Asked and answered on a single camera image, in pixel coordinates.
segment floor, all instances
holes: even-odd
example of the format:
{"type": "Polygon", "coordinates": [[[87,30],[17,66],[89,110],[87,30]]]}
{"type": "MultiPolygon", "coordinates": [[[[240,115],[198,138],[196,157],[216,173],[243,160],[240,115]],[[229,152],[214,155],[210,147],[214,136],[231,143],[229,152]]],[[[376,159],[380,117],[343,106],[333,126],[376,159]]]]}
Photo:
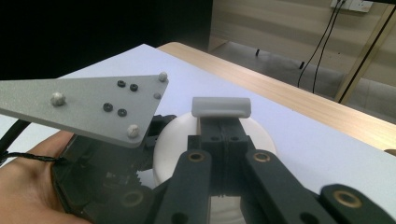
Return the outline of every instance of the floor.
{"type": "MultiPolygon", "coordinates": [[[[248,69],[273,77],[290,85],[297,86],[304,69],[302,62],[260,50],[226,42],[210,53],[226,61],[239,64],[248,69]]],[[[313,91],[317,66],[309,64],[300,80],[300,88],[313,91]]],[[[322,68],[318,69],[314,93],[333,99],[344,74],[322,68]]],[[[396,88],[362,78],[353,92],[347,106],[374,117],[396,124],[396,88]]]]}

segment motion capture marker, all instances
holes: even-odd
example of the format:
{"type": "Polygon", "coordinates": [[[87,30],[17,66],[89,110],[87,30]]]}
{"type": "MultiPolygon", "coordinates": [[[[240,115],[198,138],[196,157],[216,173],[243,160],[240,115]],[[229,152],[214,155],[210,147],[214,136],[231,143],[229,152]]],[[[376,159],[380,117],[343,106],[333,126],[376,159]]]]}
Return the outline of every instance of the motion capture marker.
{"type": "Polygon", "coordinates": [[[52,97],[50,98],[50,103],[53,106],[64,105],[64,103],[66,103],[66,97],[62,93],[57,91],[52,94],[52,97]]]}
{"type": "Polygon", "coordinates": [[[162,98],[162,96],[161,96],[160,93],[155,92],[155,93],[154,93],[154,98],[157,99],[157,100],[160,100],[160,99],[162,98]]]}
{"type": "Polygon", "coordinates": [[[139,127],[136,124],[133,124],[128,127],[127,133],[128,137],[136,138],[139,135],[139,127]]]}
{"type": "Polygon", "coordinates": [[[161,72],[158,75],[158,80],[160,80],[161,82],[165,82],[168,79],[168,74],[166,74],[165,72],[161,72]]]}

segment hand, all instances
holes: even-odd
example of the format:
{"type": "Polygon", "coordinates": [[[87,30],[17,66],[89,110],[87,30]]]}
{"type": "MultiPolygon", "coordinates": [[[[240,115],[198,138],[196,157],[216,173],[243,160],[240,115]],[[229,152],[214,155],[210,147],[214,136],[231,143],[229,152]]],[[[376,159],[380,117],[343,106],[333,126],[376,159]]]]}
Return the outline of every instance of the hand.
{"type": "MultiPolygon", "coordinates": [[[[29,153],[58,157],[73,136],[58,132],[29,153]]],[[[89,224],[66,214],[52,186],[53,162],[17,158],[0,168],[0,222],[12,224],[89,224]]]]}

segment black screw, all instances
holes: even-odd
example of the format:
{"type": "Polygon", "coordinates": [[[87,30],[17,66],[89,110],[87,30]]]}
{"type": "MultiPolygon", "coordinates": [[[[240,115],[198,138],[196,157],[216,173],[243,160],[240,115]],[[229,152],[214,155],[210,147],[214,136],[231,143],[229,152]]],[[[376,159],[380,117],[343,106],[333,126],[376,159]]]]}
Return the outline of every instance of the black screw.
{"type": "Polygon", "coordinates": [[[117,112],[120,117],[125,117],[127,112],[126,109],[119,109],[119,112],[117,112]]]}
{"type": "Polygon", "coordinates": [[[131,89],[131,91],[137,91],[137,89],[139,89],[139,87],[136,84],[131,84],[129,89],[131,89]]]}
{"type": "Polygon", "coordinates": [[[125,83],[123,80],[119,80],[119,81],[117,82],[117,86],[119,86],[119,87],[121,87],[121,88],[124,88],[125,85],[126,85],[126,83],[125,83]]]}
{"type": "Polygon", "coordinates": [[[103,105],[103,110],[105,110],[106,112],[110,112],[110,111],[113,110],[113,105],[110,104],[110,103],[105,103],[105,104],[103,105]]]}

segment finger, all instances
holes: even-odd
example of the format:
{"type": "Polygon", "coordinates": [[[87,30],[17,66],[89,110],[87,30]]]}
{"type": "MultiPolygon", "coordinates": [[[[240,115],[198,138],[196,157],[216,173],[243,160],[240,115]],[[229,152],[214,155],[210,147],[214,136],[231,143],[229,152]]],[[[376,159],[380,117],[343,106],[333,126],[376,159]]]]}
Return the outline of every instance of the finger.
{"type": "Polygon", "coordinates": [[[40,156],[58,157],[72,136],[72,133],[59,131],[53,136],[39,143],[28,152],[40,156]]]}

